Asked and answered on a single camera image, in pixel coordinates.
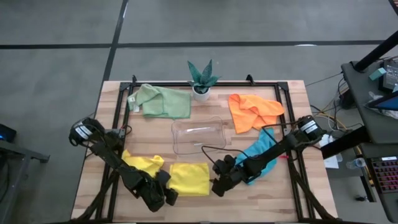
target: green leaf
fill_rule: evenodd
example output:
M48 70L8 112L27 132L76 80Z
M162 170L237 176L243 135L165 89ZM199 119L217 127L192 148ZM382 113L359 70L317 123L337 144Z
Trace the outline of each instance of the green leaf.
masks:
M203 85L203 84L201 84L201 83L195 83L195 84L193 84L193 86L198 86L198 87L201 87L201 88L204 88L205 86Z
M213 60L209 61L209 64L206 65L205 69L203 70L203 73L200 77L200 83L206 84L209 78L211 77L211 73L213 71Z
M205 87L212 87L213 85L215 85L217 83L217 80L220 77L210 77L209 80L207 81L207 83L205 84Z
M196 83L200 82L201 74L197 70L197 68L190 61L188 61L188 67L189 67L189 71L191 72L193 81Z
M201 94L206 93L207 89L208 89L207 87L199 87L199 91L200 91Z

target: wooden table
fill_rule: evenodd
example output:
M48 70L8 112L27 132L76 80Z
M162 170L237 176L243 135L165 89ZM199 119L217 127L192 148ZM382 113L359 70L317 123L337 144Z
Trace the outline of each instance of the wooden table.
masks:
M301 116L311 114L307 92L303 81L288 81L294 115L297 120ZM96 119L105 128L111 128L116 106L120 82L104 82L99 99ZM191 91L191 88L176 87L176 89ZM268 100L275 100L275 91L270 87L217 87L211 88L210 98L199 103L192 100L190 119L183 121L204 120L218 116L223 120L227 149L246 149L258 139L259 131L252 129L247 133L236 134L231 113L228 108L228 97L232 93L255 94ZM282 103L286 106L285 96ZM123 98L121 125L126 105ZM126 149L133 156L153 157L160 155L165 160L163 169L169 171L174 162L207 162L210 170L212 164L204 155L178 156L173 152L173 137L171 133L172 119L145 119L142 110L129 115L129 125L132 133L126 137ZM274 128L276 140L282 139L280 128ZM212 154L214 160L222 159L225 152ZM335 203L331 194L328 176L323 163L322 154L318 149L309 147L304 150L303 157L310 182L310 188L320 203L328 212L337 217ZM104 162L96 156L87 158L81 173L80 184L76 195L72 218L81 215L94 199L101 185ZM211 171L211 178L216 175ZM104 214L108 211L108 198L105 200ZM300 198L305 217L307 206L302 191ZM158 212L148 210L141 198L135 199L124 188L121 180L118 187L114 222L289 222L297 221L295 214L292 186L286 159L277 159L277 165L263 178L248 186L244 183L219 197L213 192L207 197L179 197L172 207L165 204Z

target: keyboard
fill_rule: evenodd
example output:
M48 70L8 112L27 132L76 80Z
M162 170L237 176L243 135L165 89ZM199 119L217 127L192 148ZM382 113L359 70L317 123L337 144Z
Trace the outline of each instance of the keyboard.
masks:
M395 156L370 159L382 194L398 192L398 159Z

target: yellow towel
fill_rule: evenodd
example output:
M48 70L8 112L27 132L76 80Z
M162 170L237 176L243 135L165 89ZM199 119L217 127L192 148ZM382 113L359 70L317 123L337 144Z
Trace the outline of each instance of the yellow towel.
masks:
M169 187L176 190L179 197L209 195L210 173L206 162L172 164L170 175Z
M124 160L129 166L134 166L139 170L147 172L151 177L155 177L156 173L163 166L164 160L160 156L154 156L153 159L131 156L129 151L126 149L123 151L122 160Z

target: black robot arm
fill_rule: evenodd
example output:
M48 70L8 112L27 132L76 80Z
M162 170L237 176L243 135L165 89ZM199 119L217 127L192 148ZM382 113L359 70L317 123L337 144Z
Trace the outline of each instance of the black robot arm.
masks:
M69 141L74 146L88 147L95 155L104 160L114 171L119 173L124 186L135 198L142 197L150 211L158 211L165 201L169 205L174 205L178 193L174 189L166 188L166 183L170 179L169 173L160 170L156 177L152 178L143 170L129 166L115 153L115 151L123 150L123 133L124 130L120 129L106 131L97 120L85 118L72 126ZM98 198L103 197L103 192L106 191L101 189ZM93 207L88 208L89 211L86 212L85 217L91 216Z
M296 130L284 136L283 140L275 142L276 144L266 152L247 157L240 164L236 164L236 159L230 155L225 156L223 161L217 160L213 170L219 175L219 179L214 180L211 190L222 197L227 190L232 189L241 181L248 183L259 177L267 164L278 158L282 153L291 150L302 151L307 146L311 146L321 140L325 133L312 116L298 119L297 127Z

